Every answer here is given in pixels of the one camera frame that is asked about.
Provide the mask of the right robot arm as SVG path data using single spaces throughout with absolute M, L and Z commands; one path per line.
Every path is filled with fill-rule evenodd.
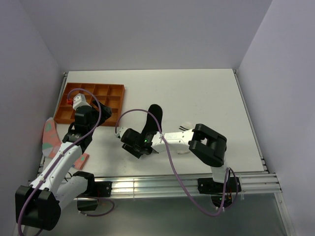
M 213 186 L 217 191 L 225 191 L 230 186 L 230 180 L 225 175 L 228 168 L 225 161 L 227 138 L 203 124 L 196 124 L 189 129 L 185 123 L 178 132 L 162 135 L 158 129 L 141 134 L 131 128 L 119 127 L 116 137 L 123 143 L 123 149 L 136 158 L 143 154 L 166 152 L 167 148 L 180 154 L 191 152 L 202 163 L 210 166 Z

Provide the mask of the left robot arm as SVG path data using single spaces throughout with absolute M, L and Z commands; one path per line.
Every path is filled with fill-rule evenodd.
M 30 185 L 17 189 L 15 210 L 19 235 L 23 234 L 23 225 L 52 230 L 74 198 L 94 194 L 96 184 L 91 173 L 78 171 L 63 183 L 69 169 L 92 142 L 94 130 L 112 115 L 110 107 L 96 100 L 93 103 L 98 109 L 83 103 L 75 108 L 75 121 L 50 164 Z

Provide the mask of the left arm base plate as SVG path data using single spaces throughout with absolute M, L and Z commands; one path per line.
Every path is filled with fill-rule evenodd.
M 95 197 L 110 197 L 112 190 L 111 181 L 97 181 L 94 185 L 94 196 Z

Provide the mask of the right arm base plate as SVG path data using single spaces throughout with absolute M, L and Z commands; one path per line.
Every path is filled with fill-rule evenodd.
M 214 182 L 211 177 L 209 178 L 199 178 L 198 183 L 198 192 L 200 194 L 222 194 L 223 192 L 223 183 Z M 229 177 L 226 183 L 225 192 L 226 193 L 236 193 L 236 191 L 241 192 L 242 187 L 240 185 L 240 180 L 238 177 Z

